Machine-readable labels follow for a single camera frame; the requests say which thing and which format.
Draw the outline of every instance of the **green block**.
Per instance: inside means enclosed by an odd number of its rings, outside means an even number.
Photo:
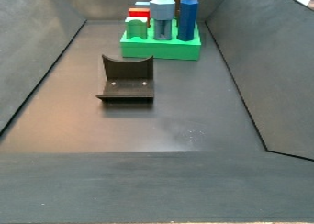
[[[151,55],[156,59],[198,60],[200,58],[202,40],[198,25],[194,30],[194,40],[184,42],[176,39],[176,20],[172,20],[172,40],[154,39],[154,19],[147,30],[147,39],[133,37],[127,39],[124,33],[120,39],[123,57],[147,58]]]

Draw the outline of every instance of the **colorful blocks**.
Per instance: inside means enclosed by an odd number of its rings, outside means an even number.
[[[194,29],[195,29],[198,9],[199,9],[198,0],[180,1],[178,39],[182,41],[194,40]]]
[[[147,39],[147,17],[127,17],[127,39],[139,37]]]
[[[147,27],[151,27],[150,20],[151,20],[151,11],[150,8],[140,8],[133,7],[128,9],[128,16],[129,17],[145,17],[147,18]]]

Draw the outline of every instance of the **blue block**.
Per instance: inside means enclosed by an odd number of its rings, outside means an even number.
[[[194,40],[194,29],[199,10],[198,0],[180,0],[180,17],[178,39],[182,41]]]
[[[139,8],[150,8],[150,2],[136,2],[135,3],[135,7],[139,7]]]
[[[150,2],[151,18],[155,20],[172,20],[175,12],[174,0],[152,0]]]

